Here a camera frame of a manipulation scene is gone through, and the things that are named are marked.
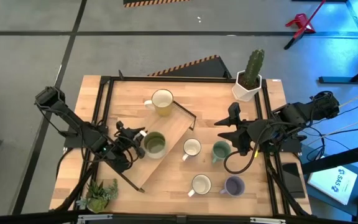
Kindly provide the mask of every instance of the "geometric white pot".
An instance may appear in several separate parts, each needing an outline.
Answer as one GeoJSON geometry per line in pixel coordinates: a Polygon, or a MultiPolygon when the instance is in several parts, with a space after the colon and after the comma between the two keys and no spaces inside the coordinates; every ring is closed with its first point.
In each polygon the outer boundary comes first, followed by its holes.
{"type": "Polygon", "coordinates": [[[262,76],[258,75],[258,81],[259,81],[259,87],[258,88],[254,88],[253,90],[247,90],[246,88],[242,87],[239,84],[239,76],[240,76],[240,74],[242,74],[244,72],[245,72],[245,70],[241,71],[241,72],[237,72],[236,84],[234,84],[234,86],[231,89],[231,91],[233,92],[233,95],[234,95],[236,100],[248,102],[254,97],[254,95],[262,87],[262,82],[261,82],[262,81],[262,76]]]}

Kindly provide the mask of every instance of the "wooden table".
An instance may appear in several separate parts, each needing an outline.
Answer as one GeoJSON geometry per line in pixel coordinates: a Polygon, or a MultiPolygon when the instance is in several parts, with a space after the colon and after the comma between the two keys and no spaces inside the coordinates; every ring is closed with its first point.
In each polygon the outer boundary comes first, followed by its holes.
{"type": "MultiPolygon", "coordinates": [[[[85,121],[91,121],[94,102],[98,92],[100,76],[84,76],[75,113],[85,121]]],[[[121,179],[107,164],[100,163],[97,180],[110,184],[113,178],[118,180],[118,199],[109,203],[107,211],[117,213],[143,214],[189,214],[189,215],[236,215],[236,216],[271,216],[267,175],[263,155],[259,154],[244,173],[239,176],[246,183],[246,191],[237,198],[221,195],[219,191],[223,183],[231,174],[226,172],[222,162],[212,165],[212,146],[216,141],[224,139],[218,133],[234,131],[235,127],[214,126],[216,121],[228,116],[227,109],[235,101],[231,87],[232,83],[177,83],[177,82],[147,82],[143,88],[133,89],[114,101],[117,94],[116,86],[125,82],[114,82],[113,99],[109,110],[108,125],[110,135],[115,132],[115,122],[121,120],[126,126],[132,127],[134,118],[145,116],[146,109],[143,102],[159,88],[170,90],[179,104],[197,115],[195,130],[187,130],[173,149],[167,154],[157,169],[143,185],[145,193],[135,191],[125,180],[121,179]],[[201,152],[194,158],[182,161],[183,143],[188,138],[196,138],[202,144],[201,152]],[[195,195],[191,198],[187,193],[191,190],[191,180],[197,174],[205,174],[212,181],[212,189],[206,195],[195,195]]],[[[286,103],[282,83],[280,80],[267,80],[268,93],[272,110],[286,103]]],[[[260,91],[260,101],[264,102],[260,91]]],[[[242,119],[257,118],[255,102],[240,102],[242,119]]],[[[262,111],[266,118],[265,106],[262,111]]],[[[281,153],[282,163],[296,162],[301,170],[299,160],[290,153],[281,153]]],[[[232,170],[243,168],[249,161],[249,156],[233,156],[228,161],[232,170]]],[[[82,158],[80,150],[73,150],[63,160],[53,192],[50,208],[59,206],[64,198],[78,182],[82,158]]],[[[275,185],[278,209],[283,213],[279,188],[275,185]]],[[[311,213],[308,196],[296,200],[305,211],[311,213]]]]}

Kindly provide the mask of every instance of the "purple mug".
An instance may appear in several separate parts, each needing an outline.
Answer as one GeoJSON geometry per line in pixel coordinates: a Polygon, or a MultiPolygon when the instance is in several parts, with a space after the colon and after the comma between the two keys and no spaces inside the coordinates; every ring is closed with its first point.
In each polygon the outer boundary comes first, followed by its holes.
{"type": "Polygon", "coordinates": [[[221,194],[229,194],[231,196],[240,196],[246,190],[246,184],[238,176],[231,176],[226,179],[223,185],[224,189],[221,194]]]}

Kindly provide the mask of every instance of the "potted plant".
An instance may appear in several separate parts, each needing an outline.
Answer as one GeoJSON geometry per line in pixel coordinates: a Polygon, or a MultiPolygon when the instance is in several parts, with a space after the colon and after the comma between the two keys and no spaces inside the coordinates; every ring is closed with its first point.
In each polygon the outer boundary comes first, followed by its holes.
{"type": "Polygon", "coordinates": [[[237,73],[236,84],[232,88],[236,100],[248,102],[260,90],[262,76],[259,75],[259,71],[264,57],[264,50],[253,51],[249,57],[246,70],[237,73]]]}
{"type": "Polygon", "coordinates": [[[114,179],[112,185],[103,188],[103,181],[98,185],[91,180],[91,184],[87,186],[88,192],[81,200],[76,201],[80,209],[88,208],[94,213],[102,212],[111,199],[116,199],[118,196],[117,179],[114,179]]]}

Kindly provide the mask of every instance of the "striped hazard tape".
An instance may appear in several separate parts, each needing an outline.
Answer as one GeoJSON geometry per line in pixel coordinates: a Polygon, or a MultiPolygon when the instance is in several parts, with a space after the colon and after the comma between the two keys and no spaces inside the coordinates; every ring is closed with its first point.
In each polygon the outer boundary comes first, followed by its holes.
{"type": "Polygon", "coordinates": [[[151,0],[151,1],[139,1],[124,4],[124,7],[137,7],[137,6],[151,6],[156,4],[165,4],[172,2],[185,2],[190,0],[151,0]]]}
{"type": "Polygon", "coordinates": [[[189,63],[183,64],[183,65],[175,66],[173,68],[169,68],[169,69],[165,69],[165,70],[162,70],[162,71],[154,72],[153,74],[149,74],[147,76],[153,77],[153,76],[163,75],[164,73],[179,70],[181,68],[186,68],[186,67],[189,67],[190,65],[196,65],[198,63],[205,62],[205,61],[208,61],[208,60],[211,60],[211,59],[214,59],[214,58],[219,58],[219,56],[218,55],[212,55],[212,56],[209,56],[209,57],[201,58],[199,60],[195,60],[193,62],[189,62],[189,63]]]}

